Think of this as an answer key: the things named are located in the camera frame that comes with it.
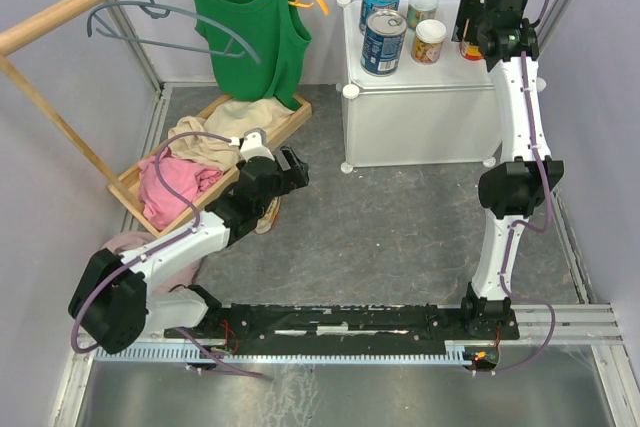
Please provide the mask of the small cup white lid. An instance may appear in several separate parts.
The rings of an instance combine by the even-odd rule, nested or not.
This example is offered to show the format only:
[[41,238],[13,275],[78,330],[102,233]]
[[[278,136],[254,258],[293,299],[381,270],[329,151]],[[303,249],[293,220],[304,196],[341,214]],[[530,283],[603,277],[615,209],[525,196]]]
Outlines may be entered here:
[[413,60],[421,64],[436,63],[446,37],[446,26],[442,22],[436,19],[420,21],[415,28],[411,49]]

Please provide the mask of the dark blue tin can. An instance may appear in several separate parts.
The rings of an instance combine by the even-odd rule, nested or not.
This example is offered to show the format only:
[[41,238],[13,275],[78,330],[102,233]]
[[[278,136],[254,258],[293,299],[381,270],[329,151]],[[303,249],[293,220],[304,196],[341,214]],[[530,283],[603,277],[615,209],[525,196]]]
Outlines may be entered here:
[[405,17],[391,9],[372,12],[366,20],[361,66],[374,76],[393,74],[398,68],[407,31]]

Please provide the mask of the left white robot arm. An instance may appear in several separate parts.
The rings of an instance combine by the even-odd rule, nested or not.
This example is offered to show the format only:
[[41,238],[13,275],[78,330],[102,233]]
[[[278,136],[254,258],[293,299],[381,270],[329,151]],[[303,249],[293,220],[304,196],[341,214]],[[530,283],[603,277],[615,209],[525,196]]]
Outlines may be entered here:
[[273,199],[309,183],[308,164],[288,146],[240,166],[237,181],[193,223],[137,249],[91,256],[68,307],[73,337],[84,330],[115,354],[143,334],[183,327],[209,337],[219,330],[221,313],[211,295],[195,287],[161,293],[159,286],[251,233]]

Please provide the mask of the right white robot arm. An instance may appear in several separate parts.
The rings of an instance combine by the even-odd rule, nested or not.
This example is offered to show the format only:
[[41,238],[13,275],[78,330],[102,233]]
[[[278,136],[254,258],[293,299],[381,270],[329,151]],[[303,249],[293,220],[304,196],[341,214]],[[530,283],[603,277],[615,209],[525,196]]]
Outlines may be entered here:
[[486,214],[480,262],[469,294],[479,302],[506,303],[518,243],[536,208],[552,207],[564,164],[552,157],[541,121],[537,73],[539,46],[525,18],[527,0],[461,0],[453,40],[477,46],[496,92],[502,135],[499,163],[478,183]]

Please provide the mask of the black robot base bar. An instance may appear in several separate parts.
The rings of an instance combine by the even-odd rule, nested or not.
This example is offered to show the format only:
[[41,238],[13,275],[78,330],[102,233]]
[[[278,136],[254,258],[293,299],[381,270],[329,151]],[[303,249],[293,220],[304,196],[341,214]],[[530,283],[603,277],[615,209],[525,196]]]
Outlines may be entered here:
[[221,340],[234,354],[441,354],[447,341],[517,340],[511,300],[469,292],[460,306],[224,306],[206,294],[209,311],[186,332]]

